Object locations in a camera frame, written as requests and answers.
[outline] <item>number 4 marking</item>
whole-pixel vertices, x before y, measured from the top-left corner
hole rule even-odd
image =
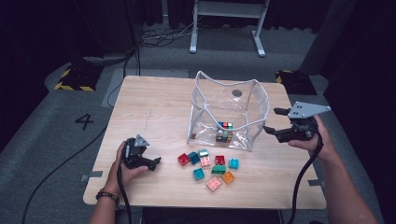
[[[90,120],[90,118],[91,118],[91,115],[86,114],[86,115],[82,116],[81,118],[76,119],[75,123],[84,123],[84,127],[82,128],[82,131],[85,131],[88,123],[93,123],[93,120]]]

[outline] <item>transparent plastic box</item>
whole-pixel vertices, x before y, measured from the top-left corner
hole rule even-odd
[[[225,84],[199,71],[192,91],[187,142],[251,151],[268,110],[267,92],[256,79]]]

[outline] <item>hand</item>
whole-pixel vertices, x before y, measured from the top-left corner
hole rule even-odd
[[[119,168],[120,155],[121,155],[121,152],[122,152],[124,146],[125,146],[125,141],[121,143],[121,145],[119,146],[119,149],[117,150],[116,160],[113,162],[113,164],[110,168],[110,172],[108,173],[107,182],[105,184],[105,190],[113,192],[117,195],[120,195],[120,188],[119,188],[119,184],[117,182],[117,169]],[[132,181],[132,179],[134,179],[138,175],[146,172],[149,168],[147,166],[140,166],[140,167],[130,170],[123,163],[121,165],[121,169],[122,169],[122,185],[127,186]]]
[[[337,152],[332,143],[332,138],[330,137],[329,131],[327,130],[326,126],[323,124],[321,118],[318,115],[315,115],[314,118],[317,121],[318,131],[322,136],[322,142],[323,142],[323,149],[318,154],[318,159],[320,161],[327,161],[332,157],[334,157],[334,154],[337,155]],[[318,143],[318,135],[315,134],[309,141],[291,140],[289,141],[289,146],[306,149],[309,152],[309,154],[312,154],[317,147],[317,143]]]

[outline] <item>white metal stand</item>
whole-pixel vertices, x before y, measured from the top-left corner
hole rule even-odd
[[[195,0],[190,53],[196,53],[197,51],[198,15],[205,15],[259,19],[257,31],[252,31],[252,35],[260,57],[264,57],[265,51],[262,47],[262,42],[260,41],[260,32],[262,30],[262,24],[264,22],[269,2],[270,0],[265,0],[264,4],[243,4]]]

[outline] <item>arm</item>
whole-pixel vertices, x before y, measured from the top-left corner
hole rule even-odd
[[[326,182],[326,201],[330,223],[377,223],[374,214],[350,178],[347,168],[332,143],[327,128],[319,116],[315,116],[318,130],[323,138],[323,149],[318,154]],[[309,141],[289,141],[292,147],[299,147],[312,153],[318,136]]]
[[[121,196],[121,193],[120,193],[119,184],[117,182],[117,169],[119,167],[120,154],[122,152],[124,145],[125,142],[122,142],[119,149],[117,150],[117,158],[113,162],[110,168],[107,182],[104,187],[106,191],[112,192],[119,196]],[[133,178],[146,172],[149,168],[147,166],[140,166],[133,170],[129,170],[128,168],[125,167],[124,164],[122,164],[121,169],[122,169],[122,184],[124,186],[127,186]],[[93,210],[89,223],[90,224],[115,223],[116,220],[115,215],[116,215],[116,202],[114,202],[109,197],[100,197]]]

